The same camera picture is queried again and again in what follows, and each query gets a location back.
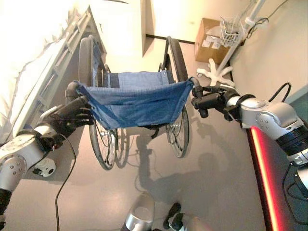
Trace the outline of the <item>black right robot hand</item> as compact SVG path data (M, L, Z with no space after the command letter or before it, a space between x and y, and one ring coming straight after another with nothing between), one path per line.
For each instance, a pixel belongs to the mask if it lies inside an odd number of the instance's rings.
M198 110L201 118L208 117L208 109L216 109L224 113L227 101L234 93L231 87L216 85L212 87L195 86L192 90L192 105Z

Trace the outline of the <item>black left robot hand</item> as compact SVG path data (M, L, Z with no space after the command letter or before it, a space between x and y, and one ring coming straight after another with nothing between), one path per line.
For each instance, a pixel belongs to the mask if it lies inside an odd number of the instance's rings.
M49 126L58 134L68 138L78 127L94 125L91 105L85 96L80 96L66 105L60 105L54 112L44 116L38 126Z

